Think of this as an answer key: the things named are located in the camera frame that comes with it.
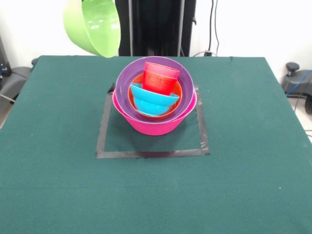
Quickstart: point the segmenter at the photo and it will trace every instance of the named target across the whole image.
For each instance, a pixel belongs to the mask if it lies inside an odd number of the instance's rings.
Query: plastic cup
[[[170,95],[176,82],[176,78],[165,77],[144,71],[142,88],[154,93]]]
[[[180,71],[178,69],[168,67],[165,65],[161,65],[161,64],[157,64],[157,63],[153,63],[153,62],[145,62],[144,70],[157,74],[157,75],[170,77],[170,78],[176,78],[176,79],[178,78],[180,74]]]

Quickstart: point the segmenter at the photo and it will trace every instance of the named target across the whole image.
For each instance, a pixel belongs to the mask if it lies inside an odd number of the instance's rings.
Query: purple bowl
[[[178,81],[180,82],[180,85],[182,88],[183,97],[182,97],[180,105],[175,109],[172,115],[167,119],[160,120],[160,121],[146,120],[139,113],[137,113],[136,110],[133,109],[133,107],[131,106],[128,100],[129,86],[135,77],[143,73],[145,62],[154,62],[154,63],[158,63],[161,65],[166,65],[172,68],[176,68],[180,71]],[[183,67],[180,63],[178,63],[177,61],[173,59],[166,58],[166,57],[159,57],[159,56],[139,58],[133,61],[132,63],[130,63],[119,74],[117,82],[116,82],[116,88],[115,88],[116,98],[122,111],[126,113],[129,117],[135,120],[142,121],[144,123],[164,123],[164,122],[169,122],[178,118],[180,115],[184,113],[184,111],[190,105],[192,101],[192,97],[193,97],[193,90],[194,90],[194,86],[193,86],[192,77],[189,74],[189,72],[185,69],[185,67]]]

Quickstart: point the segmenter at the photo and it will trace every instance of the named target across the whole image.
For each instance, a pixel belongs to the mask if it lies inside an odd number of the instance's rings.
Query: blue cable
[[[310,72],[312,72],[312,70],[310,70],[310,71],[308,71],[306,74],[304,74],[304,75],[302,76],[302,78],[300,79],[300,81],[296,84],[296,86],[289,90],[289,92],[288,92],[287,95],[286,95],[287,97],[289,96],[289,94],[290,94],[295,88],[297,88],[297,87],[302,83],[302,81],[304,80],[304,78],[305,78]]]

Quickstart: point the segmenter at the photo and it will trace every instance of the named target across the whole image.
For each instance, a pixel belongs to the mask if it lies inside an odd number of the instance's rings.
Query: plastic bowl
[[[195,90],[193,90],[192,101],[188,108],[182,113],[179,118],[172,120],[170,122],[162,122],[162,123],[146,123],[142,121],[135,120],[128,115],[126,115],[121,109],[119,102],[116,97],[116,89],[113,92],[113,104],[115,108],[121,113],[125,119],[131,124],[131,126],[136,129],[138,132],[151,135],[151,136],[159,136],[167,134],[173,131],[185,118],[186,116],[194,109],[197,103],[197,95]]]
[[[63,19],[69,39],[80,48],[107,58],[118,52],[121,30],[112,0],[68,0]]]
[[[148,116],[160,116],[166,113],[180,98],[175,94],[167,96],[142,89],[142,84],[132,83],[131,91],[136,108]]]
[[[138,84],[141,84],[142,83],[142,80],[143,80],[143,74],[140,74],[138,75],[133,81],[132,83],[138,83]],[[179,100],[171,106],[171,108],[169,109],[169,111],[161,116],[148,116],[148,115],[145,115],[145,114],[142,114],[140,113],[137,109],[136,109],[136,106],[133,102],[133,94],[131,92],[131,87],[129,87],[129,90],[128,90],[128,99],[130,101],[130,104],[132,105],[132,107],[141,115],[143,116],[145,119],[149,119],[149,120],[153,120],[153,121],[159,121],[159,120],[163,120],[163,119],[166,119],[168,118],[173,112],[174,110],[179,106],[179,104],[181,103],[181,100],[182,100],[182,88],[181,88],[181,85],[179,83],[179,81],[177,81],[175,83],[175,87],[172,91],[174,94],[178,95],[180,98]]]
[[[176,68],[180,71],[180,75],[178,77],[178,81],[181,85],[182,92],[183,92],[183,98],[181,100],[180,105],[174,110],[174,112],[167,118],[162,119],[158,121],[149,120],[140,115],[130,104],[128,99],[128,89],[132,82],[132,80],[143,73],[143,68],[145,62],[155,62],[163,65],[168,65],[170,67]],[[188,73],[188,71],[177,61],[174,61],[170,58],[166,57],[158,57],[158,56],[150,56],[150,57],[144,57],[139,58],[129,65],[127,65],[119,74],[117,82],[116,82],[116,97],[118,100],[118,103],[120,105],[120,108],[122,111],[128,115],[129,117],[145,122],[145,123],[163,123],[163,122],[169,122],[173,119],[176,119],[180,117],[184,111],[188,108],[192,101],[193,96],[193,81],[191,75]]]

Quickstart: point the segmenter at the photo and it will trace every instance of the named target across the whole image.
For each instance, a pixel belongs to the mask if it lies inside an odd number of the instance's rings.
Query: cable
[[[19,75],[19,76],[21,76],[21,77],[24,77],[25,79],[28,79],[26,76],[23,76],[23,75],[22,75],[22,74],[20,74],[20,73],[13,72],[13,71],[12,71],[12,73],[14,73],[14,74],[16,74],[16,75]]]
[[[15,102],[15,100],[13,100],[13,99],[11,99],[11,98],[5,96],[5,95],[0,94],[0,97],[3,97],[4,99],[7,99],[7,100],[9,100],[9,101],[11,101],[11,102]]]
[[[216,46],[216,54],[218,54],[218,49],[219,49],[219,39],[218,39],[218,34],[216,33],[216,8],[218,6],[218,0],[215,1],[215,9],[214,9],[214,32],[215,32],[215,38],[217,41],[217,46]]]
[[[218,57],[217,54],[215,54],[214,52],[211,52],[211,51],[209,51],[209,50],[205,50],[205,51],[198,52],[197,54],[193,55],[193,57],[196,57],[197,55],[199,55],[199,54],[201,54],[201,53],[205,53],[205,52],[212,53],[213,55],[215,55],[216,57]]]
[[[288,85],[289,85],[290,82],[291,82],[291,79],[289,78],[288,81],[287,81],[286,87],[285,87],[285,89],[284,89],[285,91],[287,90]]]
[[[287,93],[287,97],[289,96],[289,94],[295,89],[297,88],[301,83],[302,81],[305,79],[305,77],[310,73],[312,72],[312,70],[308,71],[306,74],[303,75],[303,77],[301,78],[301,80],[292,88],[289,90],[289,92]]]
[[[312,130],[305,130],[306,132],[312,132]],[[308,137],[312,137],[312,135],[307,134]]]
[[[304,86],[303,90],[302,90],[301,93],[300,93],[300,96],[299,96],[299,98],[298,98],[298,100],[297,100],[297,102],[296,102],[296,105],[294,106],[294,111],[295,111],[295,112],[296,112],[296,108],[297,108],[297,105],[298,105],[298,103],[299,103],[299,100],[301,99],[302,94],[304,93],[304,91],[306,91],[306,88],[307,88],[308,84],[310,83],[311,79],[312,79],[312,77],[309,79],[308,83],[306,83],[306,86]]]
[[[208,48],[208,50],[210,50],[211,49],[211,26],[212,26],[212,18],[213,18],[213,10],[214,10],[214,0],[212,0],[211,1],[212,3],[212,5],[211,5],[211,11],[210,11],[210,23],[209,23],[209,25],[210,25],[210,28],[209,28],[209,48]]]

